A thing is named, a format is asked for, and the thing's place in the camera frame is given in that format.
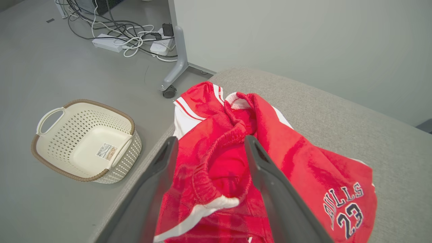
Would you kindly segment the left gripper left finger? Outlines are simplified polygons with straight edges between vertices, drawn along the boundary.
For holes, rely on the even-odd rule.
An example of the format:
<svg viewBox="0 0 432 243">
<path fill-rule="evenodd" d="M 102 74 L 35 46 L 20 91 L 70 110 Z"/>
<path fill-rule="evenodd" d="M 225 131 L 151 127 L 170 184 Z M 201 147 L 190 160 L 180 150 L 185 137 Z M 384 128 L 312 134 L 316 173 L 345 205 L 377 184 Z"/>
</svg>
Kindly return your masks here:
<svg viewBox="0 0 432 243">
<path fill-rule="evenodd" d="M 168 137 L 96 238 L 97 243 L 152 243 L 164 194 L 170 189 L 179 142 Z"/>
</svg>

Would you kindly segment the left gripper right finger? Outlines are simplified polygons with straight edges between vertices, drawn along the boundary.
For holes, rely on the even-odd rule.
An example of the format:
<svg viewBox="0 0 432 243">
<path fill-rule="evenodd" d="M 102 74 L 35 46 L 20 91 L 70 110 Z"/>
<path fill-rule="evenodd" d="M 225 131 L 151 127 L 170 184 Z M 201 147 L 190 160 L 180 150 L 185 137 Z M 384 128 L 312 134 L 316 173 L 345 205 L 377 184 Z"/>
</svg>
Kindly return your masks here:
<svg viewBox="0 0 432 243">
<path fill-rule="evenodd" d="M 330 235 L 256 137 L 244 147 L 253 185 L 261 193 L 275 243 L 332 243 Z"/>
</svg>

